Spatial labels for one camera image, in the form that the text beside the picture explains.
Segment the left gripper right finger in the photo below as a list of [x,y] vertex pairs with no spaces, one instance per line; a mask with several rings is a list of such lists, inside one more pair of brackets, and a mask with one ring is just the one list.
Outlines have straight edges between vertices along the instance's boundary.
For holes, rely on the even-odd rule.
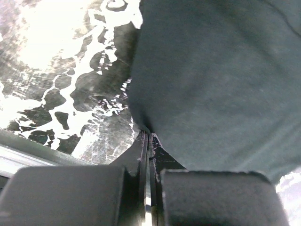
[[286,226],[282,202],[257,172],[189,171],[149,141],[152,223],[155,226]]

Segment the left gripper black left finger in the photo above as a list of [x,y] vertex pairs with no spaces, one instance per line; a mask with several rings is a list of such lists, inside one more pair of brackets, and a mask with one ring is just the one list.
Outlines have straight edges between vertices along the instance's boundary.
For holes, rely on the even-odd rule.
[[3,226],[140,226],[148,135],[108,165],[19,169],[0,193]]

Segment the black t shirt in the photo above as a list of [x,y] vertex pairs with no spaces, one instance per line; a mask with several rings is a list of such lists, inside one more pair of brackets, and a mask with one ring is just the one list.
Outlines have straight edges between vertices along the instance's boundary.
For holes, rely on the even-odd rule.
[[131,78],[134,121],[185,168],[300,166],[300,1],[147,0]]

